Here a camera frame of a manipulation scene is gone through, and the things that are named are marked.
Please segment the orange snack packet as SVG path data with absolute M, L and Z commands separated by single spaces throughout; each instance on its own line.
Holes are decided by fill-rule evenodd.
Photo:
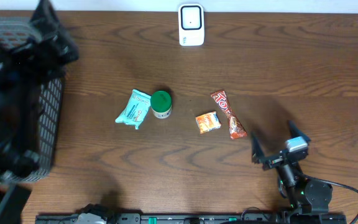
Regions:
M 195 119 L 201 134 L 210 132 L 214 129 L 219 129 L 221 127 L 221 123 L 215 111 L 202 114 L 197 116 Z

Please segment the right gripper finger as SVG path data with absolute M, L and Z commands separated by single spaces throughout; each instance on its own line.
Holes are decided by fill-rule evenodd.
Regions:
M 260 164 L 261 160 L 265 157 L 265 154 L 261 148 L 257 136 L 254 133 L 251 133 L 251 143 L 252 143 L 252 162 L 255 164 Z
M 307 143 L 311 141 L 311 139 L 304 132 L 297 128 L 296 124 L 293 121 L 288 121 L 288 128 L 290 130 L 290 136 L 292 138 L 302 137 Z

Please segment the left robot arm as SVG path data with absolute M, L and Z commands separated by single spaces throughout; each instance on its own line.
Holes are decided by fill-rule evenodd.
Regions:
M 27 185 L 50 173 L 65 66 L 78 57 L 49 0 L 31 17 L 0 17 L 0 223 L 20 223 Z

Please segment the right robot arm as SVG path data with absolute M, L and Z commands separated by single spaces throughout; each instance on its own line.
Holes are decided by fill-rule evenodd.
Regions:
M 294 122 L 288 122 L 291 138 L 278 154 L 265 156 L 255 134 L 251 134 L 252 162 L 263 170 L 275 169 L 285 189 L 286 197 L 296 213 L 316 215 L 329 212 L 333 188 L 330 184 L 306 177 L 299 162 L 308 156 L 311 139 Z

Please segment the green lid jar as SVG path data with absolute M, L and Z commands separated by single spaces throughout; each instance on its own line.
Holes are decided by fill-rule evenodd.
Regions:
M 172 98 L 166 91 L 156 91 L 150 99 L 151 109 L 158 119 L 165 119 L 172 113 Z

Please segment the red chocolate bar wrapper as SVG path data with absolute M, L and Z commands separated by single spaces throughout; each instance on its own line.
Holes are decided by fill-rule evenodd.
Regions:
M 211 94 L 212 99 L 216 102 L 222 112 L 226 115 L 229 125 L 229 134 L 231 139 L 238 139 L 247 136 L 247 132 L 243 125 L 233 112 L 226 92 L 224 90 L 218 90 Z

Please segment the teal wet wipes pack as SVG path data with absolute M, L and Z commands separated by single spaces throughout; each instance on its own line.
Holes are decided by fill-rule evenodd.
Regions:
M 139 129 L 149 112 L 150 100 L 150 95 L 133 89 L 126 107 L 116 118 L 115 122 L 124 123 L 125 125 L 134 126 L 135 129 Z

